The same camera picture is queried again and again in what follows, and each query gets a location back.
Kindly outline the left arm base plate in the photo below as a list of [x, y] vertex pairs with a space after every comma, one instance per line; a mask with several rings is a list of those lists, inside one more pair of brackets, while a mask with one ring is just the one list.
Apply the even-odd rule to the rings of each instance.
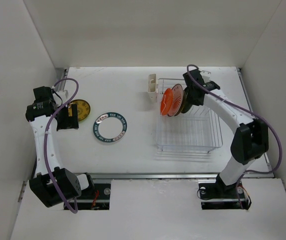
[[111, 183], [110, 179], [94, 179], [95, 189], [82, 190], [77, 197], [79, 211], [105, 211], [110, 209]]

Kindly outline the white plate grey rim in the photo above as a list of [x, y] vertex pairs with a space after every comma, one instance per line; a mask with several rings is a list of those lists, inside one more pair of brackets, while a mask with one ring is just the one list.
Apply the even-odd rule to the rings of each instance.
[[127, 129], [127, 120], [117, 112], [101, 114], [96, 118], [92, 127], [96, 140], [105, 144], [119, 141], [125, 136]]

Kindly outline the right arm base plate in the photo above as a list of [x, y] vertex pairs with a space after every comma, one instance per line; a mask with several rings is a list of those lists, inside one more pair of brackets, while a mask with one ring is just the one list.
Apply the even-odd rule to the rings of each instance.
[[213, 181], [199, 181], [197, 197], [202, 210], [249, 210], [251, 197], [240, 182], [238, 186], [223, 190]]

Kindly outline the yellow brown patterned plate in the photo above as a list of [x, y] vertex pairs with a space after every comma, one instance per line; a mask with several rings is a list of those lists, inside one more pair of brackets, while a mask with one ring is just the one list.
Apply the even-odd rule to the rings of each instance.
[[70, 102], [69, 106], [72, 104], [77, 105], [77, 116], [79, 122], [85, 120], [90, 115], [91, 106], [86, 100], [75, 99]]

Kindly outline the dark green plate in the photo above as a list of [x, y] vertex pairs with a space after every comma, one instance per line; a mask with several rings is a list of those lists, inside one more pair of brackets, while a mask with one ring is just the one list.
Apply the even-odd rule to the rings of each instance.
[[186, 93], [186, 101], [185, 101], [185, 104], [184, 104], [184, 108], [181, 111], [182, 114], [187, 113], [191, 109], [191, 107], [192, 107], [192, 105], [188, 101], [188, 92], [185, 91], [185, 93]]

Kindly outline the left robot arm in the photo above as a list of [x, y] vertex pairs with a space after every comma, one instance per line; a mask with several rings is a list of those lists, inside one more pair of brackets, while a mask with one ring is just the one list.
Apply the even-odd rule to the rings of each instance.
[[59, 130], [79, 128], [76, 104], [63, 104], [61, 95], [47, 86], [33, 89], [35, 100], [25, 113], [35, 141], [36, 167], [29, 187], [48, 208], [76, 199], [90, 198], [96, 191], [92, 177], [72, 173], [62, 165], [57, 143]]

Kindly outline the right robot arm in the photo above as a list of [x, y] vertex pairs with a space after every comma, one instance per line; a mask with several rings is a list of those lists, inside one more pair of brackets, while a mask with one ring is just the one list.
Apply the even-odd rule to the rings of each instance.
[[269, 149], [267, 124], [237, 108], [213, 81], [205, 82], [200, 70], [183, 74], [189, 105], [206, 106], [214, 111], [234, 134], [230, 152], [231, 158], [217, 175], [215, 193], [226, 197], [236, 187], [241, 175], [250, 165]]

